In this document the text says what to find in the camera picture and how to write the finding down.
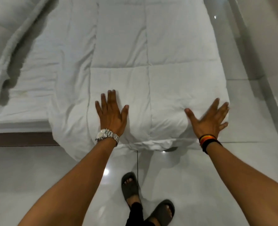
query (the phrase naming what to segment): person's left hand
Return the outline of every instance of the person's left hand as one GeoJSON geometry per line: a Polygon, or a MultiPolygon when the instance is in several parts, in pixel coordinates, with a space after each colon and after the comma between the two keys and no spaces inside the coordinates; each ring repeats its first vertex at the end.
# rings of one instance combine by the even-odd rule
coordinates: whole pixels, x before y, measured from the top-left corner
{"type": "Polygon", "coordinates": [[[100,128],[109,129],[119,137],[124,133],[129,106],[126,105],[120,112],[116,91],[109,90],[107,92],[107,101],[105,95],[101,95],[101,107],[98,101],[95,102],[96,110],[100,118],[100,128]]]}

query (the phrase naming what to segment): pillow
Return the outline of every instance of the pillow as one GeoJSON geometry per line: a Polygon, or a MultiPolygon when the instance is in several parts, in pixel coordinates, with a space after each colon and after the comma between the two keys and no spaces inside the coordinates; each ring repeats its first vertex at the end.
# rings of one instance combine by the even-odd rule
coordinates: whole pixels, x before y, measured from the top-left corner
{"type": "Polygon", "coordinates": [[[0,92],[17,43],[49,0],[0,0],[0,92]]]}

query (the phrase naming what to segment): person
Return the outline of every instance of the person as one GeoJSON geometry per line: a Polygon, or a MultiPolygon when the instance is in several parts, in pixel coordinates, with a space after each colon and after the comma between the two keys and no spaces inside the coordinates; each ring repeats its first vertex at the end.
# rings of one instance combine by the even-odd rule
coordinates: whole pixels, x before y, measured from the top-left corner
{"type": "MultiPolygon", "coordinates": [[[[228,103],[220,108],[218,105],[219,99],[216,99],[201,120],[189,108],[185,109],[194,133],[197,138],[205,139],[207,146],[203,150],[209,155],[248,223],[253,226],[278,225],[278,183],[238,159],[216,140],[220,131],[228,125],[221,123],[229,110],[228,103]]],[[[120,137],[126,127],[128,109],[126,105],[120,112],[114,90],[108,91],[107,101],[102,94],[101,106],[96,102],[101,129],[111,130],[120,137]]],[[[38,199],[19,226],[82,225],[116,144],[111,137],[99,141],[71,171],[38,199]]],[[[174,206],[165,200],[143,221],[137,179],[133,173],[127,173],[122,178],[121,187],[130,207],[128,226],[167,226],[173,219],[174,206]]]]}

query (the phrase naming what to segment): wall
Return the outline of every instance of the wall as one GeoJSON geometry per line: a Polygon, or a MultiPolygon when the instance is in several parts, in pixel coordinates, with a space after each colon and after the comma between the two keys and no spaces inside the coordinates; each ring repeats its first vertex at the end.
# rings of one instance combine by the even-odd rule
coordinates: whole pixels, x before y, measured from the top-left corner
{"type": "Polygon", "coordinates": [[[265,82],[269,83],[278,106],[278,0],[229,1],[239,12],[244,40],[257,63],[253,71],[264,89],[268,88],[265,82]]]}

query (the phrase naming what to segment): floor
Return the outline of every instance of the floor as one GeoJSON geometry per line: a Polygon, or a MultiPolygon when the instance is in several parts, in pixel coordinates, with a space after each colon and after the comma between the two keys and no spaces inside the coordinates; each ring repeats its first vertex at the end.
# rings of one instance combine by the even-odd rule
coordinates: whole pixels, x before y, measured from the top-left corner
{"type": "MultiPolygon", "coordinates": [[[[247,75],[226,0],[205,0],[215,29],[230,96],[229,127],[220,141],[233,154],[278,182],[278,134],[258,81],[247,75]]],[[[34,202],[76,162],[60,147],[0,147],[0,226],[17,225],[34,202]]],[[[171,225],[248,225],[209,157],[197,149],[114,151],[84,225],[124,225],[129,209],[123,174],[138,174],[144,215],[169,198],[171,225]]]]}

